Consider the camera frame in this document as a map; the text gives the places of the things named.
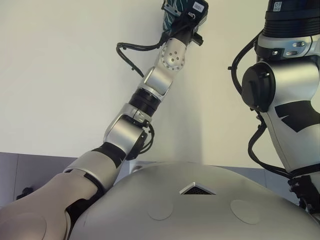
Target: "silver metal casing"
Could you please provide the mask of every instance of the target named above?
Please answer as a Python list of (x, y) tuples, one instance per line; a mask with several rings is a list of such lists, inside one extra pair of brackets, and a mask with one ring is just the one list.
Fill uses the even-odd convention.
[(320, 163), (320, 124), (295, 132), (276, 113), (277, 106), (312, 99), (319, 85), (317, 66), (307, 59), (266, 64), (274, 74), (275, 95), (268, 111), (261, 115), (282, 164), (291, 172)]
[(292, 38), (268, 37), (260, 34), (258, 45), (266, 49), (283, 49), (281, 57), (286, 59), (312, 55), (320, 56), (320, 34)]
[(164, 99), (177, 73), (184, 67), (187, 46), (176, 38), (170, 38), (162, 47), (154, 67), (139, 84), (160, 101)]
[(74, 169), (90, 174), (103, 186), (105, 191), (113, 186), (120, 171), (120, 167), (116, 167), (110, 157), (98, 151), (87, 151), (73, 161), (64, 172)]
[[(180, 194), (195, 182), (214, 194)], [(318, 240), (305, 211), (232, 171), (163, 163), (125, 177), (76, 222), (71, 240)]]
[(0, 210), (0, 240), (64, 240), (69, 234), (67, 207), (89, 200), (97, 187), (83, 171), (60, 173), (33, 193)]

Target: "metal bracket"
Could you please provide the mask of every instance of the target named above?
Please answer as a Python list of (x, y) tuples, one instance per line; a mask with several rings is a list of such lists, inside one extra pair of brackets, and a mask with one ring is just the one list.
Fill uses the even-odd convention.
[(163, 1), (163, 5), (161, 7), (162, 10), (165, 10), (167, 13), (171, 14), (172, 16), (178, 18), (181, 15), (181, 12), (176, 10), (173, 6), (168, 4), (168, 1)]
[(113, 120), (113, 122), (106, 129), (105, 134), (104, 134), (104, 138), (106, 138), (108, 133), (111, 131), (111, 129), (115, 126), (115, 124), (118, 122), (118, 120), (123, 115), (126, 115), (126, 116), (134, 119), (135, 121), (137, 121), (140, 124), (145, 123), (144, 127), (146, 127), (146, 128), (149, 126), (149, 124), (152, 121), (152, 118), (148, 114), (137, 109), (136, 107), (132, 106), (131, 104), (126, 103), (126, 104), (124, 104), (124, 106), (122, 107), (122, 109), (120, 110), (120, 112), (118, 113), (116, 118)]

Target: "robotic arm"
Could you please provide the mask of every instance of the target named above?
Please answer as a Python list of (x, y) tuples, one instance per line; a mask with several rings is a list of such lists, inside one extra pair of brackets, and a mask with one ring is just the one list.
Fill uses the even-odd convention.
[[(171, 15), (158, 44), (140, 46), (119, 43), (117, 52), (143, 76), (142, 72), (120, 51), (161, 48), (155, 65), (148, 71), (110, 126), (102, 146), (86, 152), (39, 190), (0, 211), (1, 240), (63, 240), (68, 239), (78, 217), (114, 184), (124, 160), (135, 159), (153, 142), (152, 116), (166, 96), (176, 74), (185, 65), (185, 52), (192, 40), (198, 45), (202, 38), (196, 33), (208, 14), (204, 0), (191, 0), (178, 11), (164, 3), (162, 9)], [(145, 144), (150, 128), (151, 141)]]
[[(287, 177), (300, 206), (311, 214), (320, 214), (320, 114), (311, 105), (319, 86), (319, 22), (317, 0), (269, 0), (263, 31), (229, 68), (243, 101), (261, 120), (249, 142), (250, 157)], [(245, 72), (241, 86), (236, 68), (252, 47), (258, 61)], [(252, 151), (266, 128), (285, 169), (259, 161)]]

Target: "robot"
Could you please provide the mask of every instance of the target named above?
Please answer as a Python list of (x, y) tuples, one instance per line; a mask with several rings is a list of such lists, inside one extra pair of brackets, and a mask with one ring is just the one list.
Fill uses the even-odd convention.
[[(153, 144), (152, 117), (185, 65), (185, 52), (208, 14), (204, 0), (165, 1), (158, 44), (118, 43), (141, 75), (132, 98), (107, 128), (103, 144), (76, 159), (45, 186), (0, 210), (1, 240), (318, 240), (320, 3), (269, 0), (263, 30), (236, 56), (232, 81), (260, 120), (248, 144), (263, 168), (288, 178), (300, 206), (232, 171), (189, 162), (151, 164), (114, 185), (122, 163)], [(121, 49), (158, 49), (143, 74)], [(237, 65), (251, 48), (257, 63), (242, 84)], [(151, 140), (146, 142), (149, 129)], [(252, 147), (268, 129), (284, 168), (261, 162)]]

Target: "vent grille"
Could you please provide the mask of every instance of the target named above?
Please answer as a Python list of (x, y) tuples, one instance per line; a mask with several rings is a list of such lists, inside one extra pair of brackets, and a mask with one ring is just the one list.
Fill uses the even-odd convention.
[(181, 195), (216, 195), (212, 190), (195, 182), (186, 186), (179, 193)]
[(197, 186), (194, 186), (190, 188), (188, 191), (183, 193), (183, 195), (193, 195), (193, 194), (199, 194), (199, 195), (211, 195), (212, 193), (205, 191)]

